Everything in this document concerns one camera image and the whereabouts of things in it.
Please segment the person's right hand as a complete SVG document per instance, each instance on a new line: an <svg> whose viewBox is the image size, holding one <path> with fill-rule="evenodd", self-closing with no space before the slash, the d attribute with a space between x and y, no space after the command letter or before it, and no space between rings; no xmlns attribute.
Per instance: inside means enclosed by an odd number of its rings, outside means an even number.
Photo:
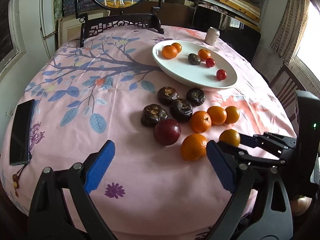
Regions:
<svg viewBox="0 0 320 240"><path fill-rule="evenodd" d="M309 197L298 197L290 201L291 206L291 212L292 216L301 216L304 214L308 208L310 207L310 204L312 202L312 199Z"/></svg>

